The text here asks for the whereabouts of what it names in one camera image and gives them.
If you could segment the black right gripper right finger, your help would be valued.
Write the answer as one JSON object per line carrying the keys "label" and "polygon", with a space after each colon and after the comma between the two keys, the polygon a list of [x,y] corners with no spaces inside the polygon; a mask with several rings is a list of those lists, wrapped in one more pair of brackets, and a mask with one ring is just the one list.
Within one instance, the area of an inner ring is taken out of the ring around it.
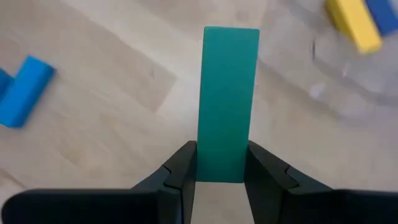
{"label": "black right gripper right finger", "polygon": [[397,223],[397,193],[332,189],[252,141],[244,184],[255,223]]}

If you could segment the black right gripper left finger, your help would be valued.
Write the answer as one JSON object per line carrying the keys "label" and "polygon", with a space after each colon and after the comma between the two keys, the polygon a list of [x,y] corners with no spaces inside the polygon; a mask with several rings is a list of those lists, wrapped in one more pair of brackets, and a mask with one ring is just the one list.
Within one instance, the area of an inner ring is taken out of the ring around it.
{"label": "black right gripper left finger", "polygon": [[34,189],[15,194],[3,223],[190,223],[197,144],[188,141],[130,189]]}

